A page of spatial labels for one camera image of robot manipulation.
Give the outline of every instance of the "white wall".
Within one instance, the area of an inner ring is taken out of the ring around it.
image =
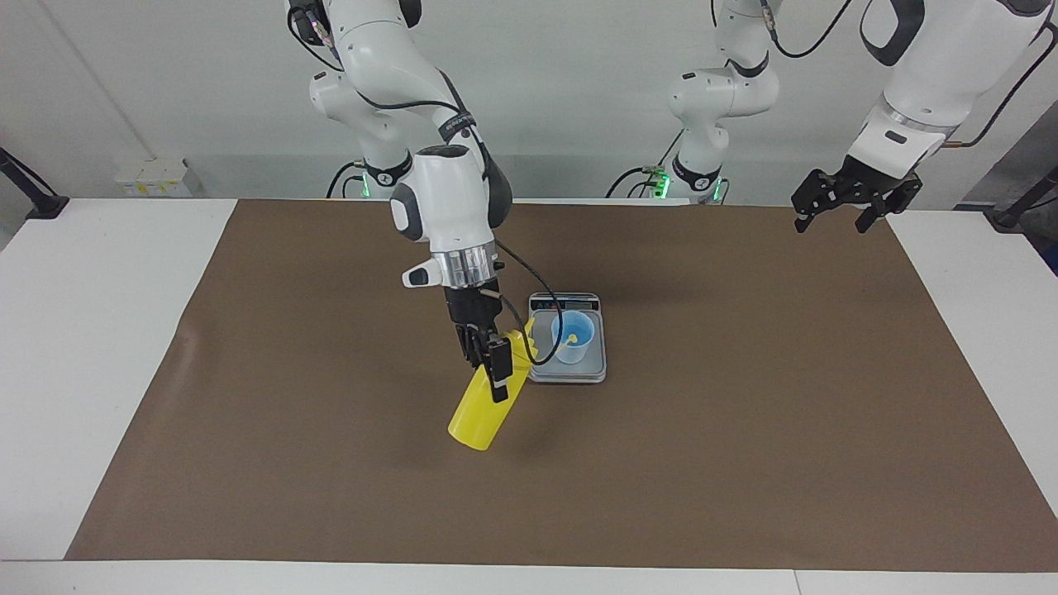
[[[656,161],[678,129],[669,83],[719,66],[707,1],[426,0],[415,35],[459,86],[518,196],[599,196],[617,174]],[[115,194],[114,160],[149,155],[187,158],[213,196],[320,196],[359,156],[349,132],[311,109],[318,68],[286,31],[281,4],[7,0],[0,143],[73,196]],[[785,43],[808,44],[838,5],[788,2]],[[862,49],[857,13],[811,57],[772,56],[779,105],[728,125],[731,202],[785,204],[810,168],[840,164],[887,74]],[[1017,74],[982,100],[963,136]],[[965,196],[1058,100],[1056,79],[1058,58],[978,148],[924,165],[918,205]],[[428,132],[418,127],[423,143]]]

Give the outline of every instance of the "black stand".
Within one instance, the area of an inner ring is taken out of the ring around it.
[[[1021,229],[1021,216],[1046,196],[1048,192],[1054,190],[1055,186],[1058,186],[1058,167],[1052,169],[1050,174],[1044,176],[1042,180],[1025,193],[1025,196],[1019,198],[1017,202],[1005,211],[996,211],[995,209],[985,211],[985,218],[1001,234],[1020,234],[1023,231]]]
[[[68,196],[48,196],[41,192],[22,172],[16,160],[2,148],[0,148],[0,172],[3,172],[3,175],[33,201],[33,211],[25,216],[26,219],[54,219],[70,202]]]

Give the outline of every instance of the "black cable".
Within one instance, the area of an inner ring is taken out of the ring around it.
[[[779,50],[779,53],[786,56],[787,58],[794,58],[794,59],[803,58],[808,54],[818,50],[819,47],[823,44],[823,41],[826,41],[826,38],[831,36],[831,32],[834,31],[834,28],[838,24],[838,21],[841,20],[841,17],[844,16],[845,11],[849,10],[850,4],[852,3],[853,0],[845,0],[845,3],[841,5],[841,10],[838,11],[838,14],[834,16],[834,20],[831,21],[829,26],[826,28],[826,31],[823,32],[823,35],[820,36],[820,38],[817,39],[816,42],[813,43],[811,47],[805,50],[804,52],[792,53],[786,51],[786,48],[783,48],[783,44],[779,42],[779,32],[774,30],[773,20],[771,21],[771,26],[768,28],[768,33],[771,35],[771,41],[774,42],[776,48]],[[768,10],[768,12],[771,11],[771,7],[768,6],[767,0],[761,0],[761,4],[764,5]]]
[[[342,175],[352,167],[357,167],[359,164],[360,161],[350,161],[349,163],[343,165],[342,168],[338,170],[338,174],[334,174],[334,179],[331,180],[331,185],[327,186],[327,198],[334,198],[334,188],[338,187],[338,181],[342,179]]]
[[[643,188],[642,191],[639,192],[639,198],[642,198],[643,192],[645,192],[647,187],[653,185],[654,183],[651,180],[646,180],[645,182],[639,182],[638,184],[632,186],[632,190],[628,191],[628,195],[625,196],[624,198],[632,198],[632,193],[636,192],[637,188]]]
[[[621,177],[618,178],[616,182],[614,182],[614,185],[609,186],[609,191],[606,193],[606,198],[610,198],[614,196],[614,191],[617,190],[617,186],[621,185],[621,182],[627,180],[630,177],[635,176],[636,174],[642,174],[642,173],[643,173],[642,167],[633,167],[632,169],[628,169],[624,174],[621,174]]]
[[[1042,180],[1036,182],[1036,184],[1028,188],[1021,198],[1016,200],[1014,204],[1007,206],[1003,211],[992,211],[987,215],[988,219],[992,224],[999,228],[1006,228],[1013,230],[1017,228],[1018,223],[1021,221],[1022,215],[1027,213],[1032,209],[1040,209],[1047,204],[1051,204],[1052,200],[1044,201],[1055,187],[1058,186],[1058,166],[1047,173]]]
[[[446,107],[456,113],[462,112],[461,109],[446,102],[435,102],[433,100],[424,100],[421,102],[407,102],[404,104],[380,104],[378,102],[372,101],[370,97],[364,95],[360,91],[357,91],[357,94],[359,94],[365,102],[367,102],[368,105],[370,105],[375,109],[391,110],[391,109],[407,109],[412,107],[437,106],[437,107]]]
[[[349,198],[345,194],[345,187],[348,186],[349,182],[351,182],[353,180],[357,180],[358,182],[363,182],[364,181],[364,177],[363,176],[353,176],[351,178],[346,178],[345,181],[342,182],[342,198]]]
[[[1036,72],[1036,69],[1039,68],[1041,64],[1043,64],[1043,60],[1047,59],[1047,56],[1050,56],[1051,53],[1054,51],[1055,46],[1058,46],[1058,28],[1055,26],[1055,23],[1047,21],[1043,25],[1043,29],[1046,29],[1047,31],[1051,32],[1051,43],[1047,46],[1047,49],[1044,50],[1042,54],[1040,54],[1040,57],[1036,58],[1036,61],[1033,62],[1033,66],[1028,67],[1028,70],[1026,70],[1025,73],[1021,75],[1021,78],[1019,78],[1018,82],[1015,83],[1014,87],[1010,88],[1010,92],[1006,94],[1006,98],[1004,98],[1003,103],[1001,103],[999,107],[996,109],[996,113],[992,113],[991,119],[988,120],[988,124],[985,124],[985,127],[982,128],[981,132],[972,141],[968,141],[965,143],[961,141],[951,141],[950,143],[945,144],[944,148],[972,147],[978,143],[980,143],[981,140],[985,138],[985,134],[987,134],[988,131],[991,130],[992,125],[995,125],[996,121],[999,120],[999,116],[1002,115],[1003,110],[1006,109],[1007,104],[1010,103],[1010,100],[1014,98],[1014,95],[1017,94],[1018,90],[1021,89],[1021,86],[1024,85],[1026,80],[1028,80],[1028,77],[1032,76],[1034,72]]]
[[[665,149],[664,155],[662,155],[661,159],[658,160],[658,167],[661,167],[662,165],[664,165],[664,160],[669,159],[669,155],[672,152],[672,149],[676,148],[676,143],[679,142],[679,140],[683,137],[683,132],[686,132],[686,131],[687,131],[686,128],[680,128],[679,129],[679,132],[676,133],[676,138],[672,140],[672,143],[669,145],[669,148]],[[654,180],[654,176],[651,176],[650,178],[646,179],[647,182],[653,181],[653,180]],[[643,190],[639,191],[639,198],[642,198],[643,197],[643,193],[645,193],[645,192],[646,192],[646,188],[643,188]]]
[[[526,263],[524,259],[522,259],[522,257],[515,254],[513,251],[511,251],[510,248],[507,248],[507,246],[503,241],[499,241],[497,239],[496,246],[498,246],[500,250],[509,254],[511,258],[514,258],[514,260],[518,265],[522,265],[523,269],[529,271],[529,274],[536,277],[536,281],[539,281],[540,284],[544,286],[544,289],[546,289],[547,292],[551,295],[551,301],[554,302],[554,307],[559,311],[559,339],[562,339],[562,333],[565,330],[565,321],[562,320],[562,304],[559,303],[559,296],[555,295],[554,290],[551,289],[551,286],[548,285],[546,281],[544,281],[544,277],[541,276],[540,273],[536,272],[536,269],[532,268],[529,265],[529,263]],[[536,361],[536,359],[532,357],[532,349],[529,348],[529,338],[526,337],[526,332],[528,332],[528,330],[526,330],[525,323],[522,321],[521,317],[518,317],[517,310],[515,310],[514,306],[511,305],[510,301],[508,301],[503,295],[500,295],[500,300],[503,300],[504,303],[507,304],[507,309],[509,309],[511,313],[514,315],[515,322],[517,322],[521,325],[518,330],[522,332],[522,341],[525,344],[526,355],[529,357],[529,361],[532,362],[533,365],[544,365],[547,362],[551,361],[551,359],[554,358],[554,354],[559,353],[559,341],[554,342],[554,345],[551,346],[551,351],[547,355],[546,358],[544,358],[541,361]]]
[[[1052,202],[1055,202],[1055,201],[1058,201],[1058,196],[1056,196],[1056,197],[1054,197],[1054,198],[1052,198],[1050,200],[1044,200],[1043,202],[1040,202],[1039,204],[1034,204],[1034,205],[1029,206],[1028,209],[1025,209],[1025,211],[1032,211],[1034,209],[1039,209],[1041,206],[1046,206],[1047,204],[1051,204]]]
[[[7,159],[10,159],[12,163],[14,163],[15,165],[18,166],[19,169],[21,169],[28,176],[30,176],[31,178],[33,178],[34,180],[36,180],[38,184],[44,186],[44,190],[47,190],[48,192],[52,193],[52,196],[58,196],[58,194],[54,190],[52,190],[52,186],[48,182],[45,182],[43,178],[41,178],[39,175],[37,175],[37,173],[34,172],[32,167],[30,167],[29,165],[22,163],[21,161],[19,161],[19,159],[17,157],[15,157],[14,155],[7,152],[6,150],[3,150],[3,152],[4,152],[4,155],[7,156]]]
[[[323,62],[327,68],[338,72],[345,72],[344,68],[330,64],[329,61],[324,59],[323,56],[312,51],[312,48],[309,48],[309,44],[306,43],[304,39],[302,39],[302,36],[298,35],[297,31],[294,30],[294,15],[297,13],[302,13],[306,15],[306,17],[308,16],[308,13],[305,12],[305,8],[298,6],[291,6],[291,8],[287,11],[287,29],[290,30],[290,34],[294,36],[294,39],[297,39],[297,42],[300,43],[303,48],[305,48],[306,52],[312,54],[312,57]]]

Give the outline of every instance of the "electrical outlet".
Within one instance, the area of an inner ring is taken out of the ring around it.
[[[202,182],[182,159],[123,163],[114,178],[125,196],[203,196]]]

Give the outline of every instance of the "digital scale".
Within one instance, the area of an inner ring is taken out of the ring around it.
[[[596,325],[596,336],[587,347],[584,359],[574,364],[566,364],[559,358],[544,365],[534,365],[529,379],[544,384],[598,384],[606,378],[606,335],[602,325],[602,308],[595,293],[555,291],[554,296],[563,310],[577,310],[587,314]],[[551,353],[551,323],[559,317],[554,299],[550,293],[539,292],[529,296],[529,315],[536,320],[532,325],[532,339],[537,349],[536,357],[543,359]]]

